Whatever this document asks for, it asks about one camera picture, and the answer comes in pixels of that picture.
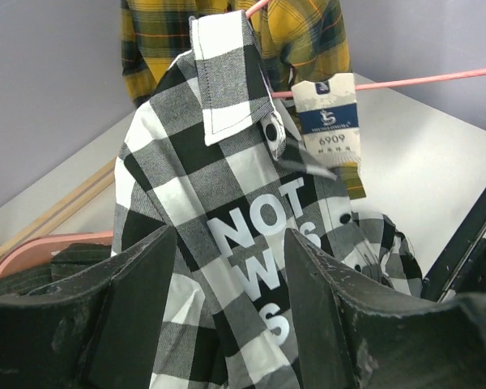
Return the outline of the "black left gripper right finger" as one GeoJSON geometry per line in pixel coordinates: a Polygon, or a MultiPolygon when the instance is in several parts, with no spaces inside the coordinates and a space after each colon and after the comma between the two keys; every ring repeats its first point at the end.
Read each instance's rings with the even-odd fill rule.
{"type": "Polygon", "coordinates": [[[296,230],[284,257],[305,388],[486,388],[486,293],[408,296],[296,230]]]}

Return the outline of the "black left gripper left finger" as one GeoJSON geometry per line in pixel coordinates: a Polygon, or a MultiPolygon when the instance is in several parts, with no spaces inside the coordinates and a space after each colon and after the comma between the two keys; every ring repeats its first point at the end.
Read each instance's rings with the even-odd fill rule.
{"type": "Polygon", "coordinates": [[[146,388],[177,236],[132,247],[26,295],[0,296],[0,388],[146,388]]]}

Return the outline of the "black white checked shirt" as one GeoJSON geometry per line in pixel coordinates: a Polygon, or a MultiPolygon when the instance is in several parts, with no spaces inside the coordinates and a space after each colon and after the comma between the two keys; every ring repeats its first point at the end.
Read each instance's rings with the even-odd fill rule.
{"type": "Polygon", "coordinates": [[[422,274],[385,215],[346,186],[271,99],[244,11],[190,21],[191,47],[135,112],[115,165],[114,254],[163,225],[177,253],[153,388],[301,388],[284,234],[418,297],[422,274]]]}

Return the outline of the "yellow green plaid shirt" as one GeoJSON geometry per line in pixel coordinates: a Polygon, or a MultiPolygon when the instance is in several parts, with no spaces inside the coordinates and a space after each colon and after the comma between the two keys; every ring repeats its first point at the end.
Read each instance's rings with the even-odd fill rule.
{"type": "MultiPolygon", "coordinates": [[[[349,208],[343,183],[316,165],[293,137],[278,160],[256,122],[219,143],[204,143],[199,95],[204,78],[195,67],[189,21],[227,9],[226,1],[121,3],[123,76],[137,111],[115,165],[117,203],[150,203],[150,176],[162,173],[173,194],[202,203],[222,204],[285,185],[303,204],[349,208]]],[[[258,45],[221,56],[216,82],[230,95],[245,94],[247,80],[261,68],[279,89],[287,86],[290,71],[314,80],[350,65],[336,1],[274,1],[256,23],[258,45]]]]}

